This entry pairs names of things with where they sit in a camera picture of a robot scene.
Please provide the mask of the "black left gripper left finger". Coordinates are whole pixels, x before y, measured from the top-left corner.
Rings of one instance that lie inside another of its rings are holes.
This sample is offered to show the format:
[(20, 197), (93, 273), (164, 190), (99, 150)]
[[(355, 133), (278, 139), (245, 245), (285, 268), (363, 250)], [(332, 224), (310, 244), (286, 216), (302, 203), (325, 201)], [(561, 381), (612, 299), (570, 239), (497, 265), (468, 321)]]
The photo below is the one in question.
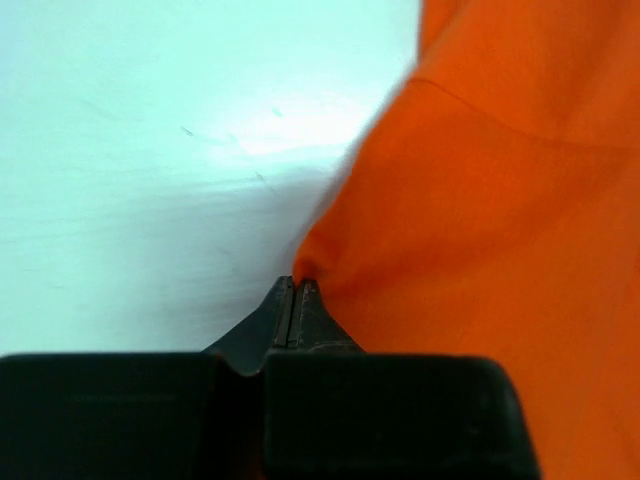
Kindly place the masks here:
[(3, 357), (2, 477), (253, 478), (259, 373), (292, 300), (278, 279), (202, 351)]

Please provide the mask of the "orange t-shirt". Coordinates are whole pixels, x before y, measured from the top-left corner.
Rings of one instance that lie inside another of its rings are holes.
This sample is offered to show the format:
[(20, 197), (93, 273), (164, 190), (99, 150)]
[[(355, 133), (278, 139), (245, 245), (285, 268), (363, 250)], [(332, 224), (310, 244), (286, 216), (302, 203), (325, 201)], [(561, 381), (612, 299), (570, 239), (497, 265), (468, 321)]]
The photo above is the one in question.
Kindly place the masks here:
[(546, 478), (637, 478), (638, 3), (425, 2), (293, 274), (367, 350), (501, 363)]

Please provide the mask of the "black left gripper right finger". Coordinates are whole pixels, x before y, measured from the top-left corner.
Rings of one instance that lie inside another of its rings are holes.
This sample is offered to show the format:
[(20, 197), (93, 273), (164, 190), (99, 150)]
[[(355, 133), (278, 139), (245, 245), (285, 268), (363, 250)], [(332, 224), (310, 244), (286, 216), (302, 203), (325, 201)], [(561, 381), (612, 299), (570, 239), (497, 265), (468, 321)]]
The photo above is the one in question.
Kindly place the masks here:
[(515, 388), (475, 356), (367, 353), (299, 285), (266, 358), (268, 479), (538, 479)]

